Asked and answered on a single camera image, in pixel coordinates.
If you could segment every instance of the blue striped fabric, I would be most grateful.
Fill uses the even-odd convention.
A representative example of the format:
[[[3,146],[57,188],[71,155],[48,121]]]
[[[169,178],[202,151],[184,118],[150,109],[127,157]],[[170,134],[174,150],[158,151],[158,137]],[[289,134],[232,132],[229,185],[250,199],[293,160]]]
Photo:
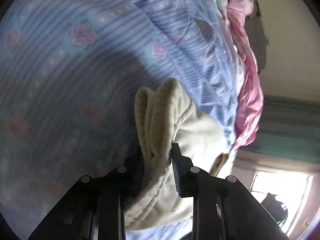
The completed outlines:
[[[176,77],[234,140],[209,0],[15,0],[0,39],[0,210],[22,240],[80,176],[134,153],[141,87]]]

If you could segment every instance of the pink rose pattern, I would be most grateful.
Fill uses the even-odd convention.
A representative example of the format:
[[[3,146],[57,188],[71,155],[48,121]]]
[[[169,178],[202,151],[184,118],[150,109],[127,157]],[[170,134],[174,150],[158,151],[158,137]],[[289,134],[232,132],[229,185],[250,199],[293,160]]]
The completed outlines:
[[[2,45],[7,49],[13,49],[20,41],[21,30],[11,29],[2,36]]]
[[[21,117],[12,115],[5,119],[4,126],[19,139],[26,139],[29,134],[29,125]]]
[[[182,40],[180,38],[180,35],[177,34],[172,34],[170,35],[170,39],[175,43],[175,44],[181,44]]]
[[[167,49],[158,41],[152,43],[150,49],[152,58],[154,59],[162,60],[167,57]]]
[[[83,47],[94,44],[98,39],[95,31],[84,23],[72,26],[70,34],[72,42]]]
[[[97,125],[105,119],[107,111],[96,103],[90,103],[84,107],[83,115],[89,122]]]
[[[181,7],[186,7],[184,0],[178,0],[178,5]]]

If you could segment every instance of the striped fabric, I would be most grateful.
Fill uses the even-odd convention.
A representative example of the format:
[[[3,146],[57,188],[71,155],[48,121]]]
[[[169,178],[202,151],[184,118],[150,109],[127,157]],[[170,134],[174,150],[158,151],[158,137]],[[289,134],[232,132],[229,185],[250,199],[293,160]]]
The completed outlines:
[[[0,210],[22,240],[80,176],[135,152],[138,88],[177,78],[234,141],[236,93],[208,0],[15,0],[0,39]]]

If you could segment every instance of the white cloth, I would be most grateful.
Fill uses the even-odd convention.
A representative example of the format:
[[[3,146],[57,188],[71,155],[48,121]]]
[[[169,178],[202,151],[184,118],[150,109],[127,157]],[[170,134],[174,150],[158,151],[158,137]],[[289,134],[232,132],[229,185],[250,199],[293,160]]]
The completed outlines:
[[[206,113],[196,109],[179,81],[168,79],[157,92],[141,88],[135,98],[135,119],[144,157],[144,188],[125,208],[125,229],[141,230],[169,225],[192,217],[193,199],[176,192],[171,144],[195,166],[210,171],[215,158],[225,152],[222,129]]]

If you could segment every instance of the pink cloth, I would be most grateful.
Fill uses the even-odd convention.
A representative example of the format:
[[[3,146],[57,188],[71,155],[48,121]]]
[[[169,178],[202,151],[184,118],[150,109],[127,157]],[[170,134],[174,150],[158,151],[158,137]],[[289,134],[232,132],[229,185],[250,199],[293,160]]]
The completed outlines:
[[[258,77],[257,60],[244,29],[245,17],[252,11],[253,0],[229,0],[227,5],[232,38],[246,68],[244,84],[238,97],[235,125],[237,139],[233,143],[233,149],[254,141],[259,129],[258,122],[263,107],[263,93]]]

